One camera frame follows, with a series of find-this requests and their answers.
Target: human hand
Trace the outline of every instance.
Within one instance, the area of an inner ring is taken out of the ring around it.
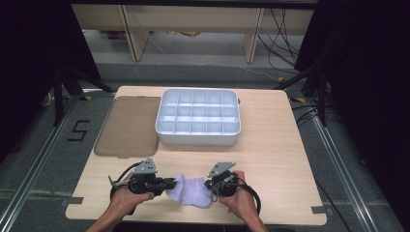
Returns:
[[[239,178],[238,184],[245,184],[245,173],[243,171],[233,171]],[[257,213],[253,196],[241,187],[237,187],[236,193],[232,196],[220,196],[220,203],[228,207],[228,213],[235,214],[242,219],[251,231],[267,231],[263,221]]]
[[[124,216],[131,213],[135,207],[144,201],[151,200],[155,197],[154,193],[147,192],[135,194],[127,186],[122,186],[115,190],[111,197],[108,208],[100,218],[87,230],[87,232],[108,232],[117,225]]]
[[[128,180],[131,176],[132,174],[129,174],[125,180]],[[135,194],[131,192],[127,186],[121,186],[115,190],[107,210],[112,210],[117,217],[123,218],[130,214],[137,205],[144,201],[152,200],[154,197],[155,194],[152,192]]]

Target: aluminum rail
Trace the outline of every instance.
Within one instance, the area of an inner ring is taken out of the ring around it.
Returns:
[[[307,98],[307,104],[314,105],[314,101]],[[358,216],[358,219],[367,232],[376,232],[379,231],[373,216],[368,209],[366,202],[362,198],[358,188],[356,187],[349,171],[347,170],[346,165],[344,164],[343,158],[337,150],[337,147],[329,134],[327,127],[323,127],[322,123],[318,117],[313,118],[314,125],[319,131],[320,137],[323,140],[323,143],[328,150],[329,156],[332,160],[332,163],[336,169],[337,175],[343,184],[343,187],[349,197],[350,202],[352,203],[353,209]]]
[[[31,165],[24,180],[18,187],[18,190],[15,192],[15,195],[13,196],[6,210],[2,213],[0,217],[0,229],[2,232],[11,230],[21,208],[24,205],[25,200],[27,199],[27,196],[30,193],[30,189],[34,186],[37,179],[39,178],[43,167],[48,160],[48,157],[61,133],[61,130],[65,126],[67,118],[78,100],[79,96],[71,96],[67,103],[67,106],[65,107],[66,112],[63,118],[60,120],[60,123],[53,127],[53,129],[51,130],[50,135],[45,141],[45,144],[43,145],[33,164]]]

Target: gray floor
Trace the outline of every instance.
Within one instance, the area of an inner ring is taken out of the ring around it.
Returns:
[[[293,76],[289,65],[274,56],[269,57],[263,44],[259,43],[252,64],[245,62],[240,35],[202,33],[194,37],[182,34],[151,34],[142,59],[132,61],[125,40],[109,40],[105,33],[84,33],[99,71],[105,83],[112,87],[134,85],[186,85],[219,86],[270,89],[278,85],[278,78]],[[262,36],[271,44],[267,36]],[[299,47],[303,37],[289,37],[290,43]],[[291,59],[287,52],[278,52]],[[81,83],[84,88],[94,88]],[[301,98],[301,81],[287,89],[289,98]],[[80,177],[90,150],[98,136],[112,96],[94,95],[89,101],[79,101],[73,108],[58,137],[49,158],[24,203],[11,231],[84,231],[93,221],[69,220],[65,217],[67,200]],[[291,102],[292,107],[305,105]],[[45,107],[33,120],[32,127],[20,140],[20,150],[9,154],[0,164],[0,210],[4,211],[13,193],[25,178],[31,164],[41,151],[53,125],[53,104]],[[308,108],[294,110],[295,120]],[[366,202],[378,231],[403,231],[382,192],[364,165],[358,162],[360,155],[351,141],[336,112],[327,108],[328,127],[333,141],[348,167],[358,192]],[[72,129],[77,120],[89,120],[80,125],[87,130],[84,140],[69,142],[77,137]],[[343,188],[329,151],[323,144],[314,119],[299,124],[307,157],[313,175],[331,197],[351,231],[366,231],[357,212]],[[328,222],[323,226],[269,225],[269,228],[285,227],[296,231],[346,231],[337,210],[332,207],[324,191],[319,190],[327,208]]]

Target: wooden table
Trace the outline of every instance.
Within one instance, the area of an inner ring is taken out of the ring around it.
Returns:
[[[160,97],[166,87],[123,86],[120,96]],[[160,143],[152,156],[158,177],[202,177],[217,161],[236,161],[231,170],[243,170],[247,183],[259,194],[260,216],[265,224],[323,225],[326,214],[314,214],[322,207],[286,94],[280,90],[235,89],[240,103],[242,130],[233,146],[182,146]],[[73,197],[81,204],[70,204],[66,215],[71,219],[97,219],[109,203],[110,184],[131,164],[145,158],[117,159],[97,156],[94,151],[84,168]],[[183,223],[242,224],[226,212],[219,202],[208,209],[182,206],[164,192],[144,202],[134,215],[124,220]]]

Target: metal bracket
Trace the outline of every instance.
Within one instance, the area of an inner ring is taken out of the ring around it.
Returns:
[[[132,175],[135,174],[155,174],[158,172],[152,158],[148,158],[132,170]]]
[[[229,168],[236,165],[235,161],[231,162],[217,162],[212,168],[211,172],[208,174],[208,177],[216,177],[222,174],[223,172],[229,170]]]

